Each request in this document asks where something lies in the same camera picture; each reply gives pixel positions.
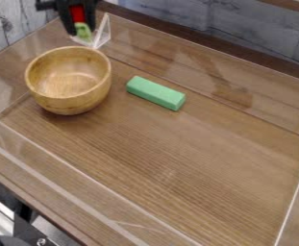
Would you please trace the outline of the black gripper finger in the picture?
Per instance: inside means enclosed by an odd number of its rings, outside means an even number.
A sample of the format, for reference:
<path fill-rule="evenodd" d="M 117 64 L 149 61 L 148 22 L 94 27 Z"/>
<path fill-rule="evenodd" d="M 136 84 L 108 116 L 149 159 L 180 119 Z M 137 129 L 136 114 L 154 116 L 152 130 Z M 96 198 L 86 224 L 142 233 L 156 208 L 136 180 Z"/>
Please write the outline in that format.
<path fill-rule="evenodd" d="M 65 28 L 65 31 L 69 36 L 73 36 L 76 34 L 76 28 L 74 28 L 74 23 L 73 23 L 69 7 L 60 6 L 57 8 L 57 12 L 58 12 L 60 20 Z"/>
<path fill-rule="evenodd" d="M 84 8 L 84 16 L 85 16 L 85 23 L 90 31 L 94 31 L 96 28 L 96 12 L 94 6 L 86 6 Z"/>

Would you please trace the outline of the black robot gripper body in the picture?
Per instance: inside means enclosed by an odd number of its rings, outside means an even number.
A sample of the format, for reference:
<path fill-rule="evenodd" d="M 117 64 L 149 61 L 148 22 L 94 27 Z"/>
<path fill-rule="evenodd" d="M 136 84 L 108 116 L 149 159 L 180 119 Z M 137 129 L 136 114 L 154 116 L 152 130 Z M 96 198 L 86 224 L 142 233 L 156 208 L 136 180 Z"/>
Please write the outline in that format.
<path fill-rule="evenodd" d="M 81 16 L 94 9 L 98 2 L 100 0 L 34 0 L 34 8 L 37 11 L 68 10 L 70 15 Z"/>

